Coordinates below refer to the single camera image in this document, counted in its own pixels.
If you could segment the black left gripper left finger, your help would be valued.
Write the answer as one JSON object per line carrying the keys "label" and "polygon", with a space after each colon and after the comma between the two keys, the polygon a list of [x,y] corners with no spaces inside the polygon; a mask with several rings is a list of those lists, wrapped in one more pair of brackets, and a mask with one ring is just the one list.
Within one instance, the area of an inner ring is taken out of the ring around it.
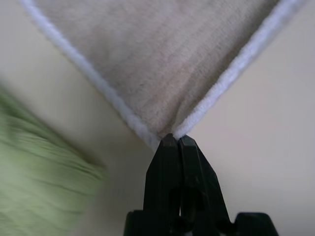
{"label": "black left gripper left finger", "polygon": [[146,173],[145,210],[167,219],[179,215],[181,165],[177,141],[167,134],[160,142]]}

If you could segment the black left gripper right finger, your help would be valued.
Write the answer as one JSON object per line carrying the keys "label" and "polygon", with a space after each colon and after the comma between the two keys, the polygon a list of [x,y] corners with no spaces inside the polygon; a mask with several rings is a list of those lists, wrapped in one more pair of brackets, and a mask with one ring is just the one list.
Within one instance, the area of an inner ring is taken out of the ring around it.
{"label": "black left gripper right finger", "polygon": [[183,171],[182,213],[191,222],[205,212],[217,222],[230,222],[218,177],[196,141],[184,136],[179,140]]}

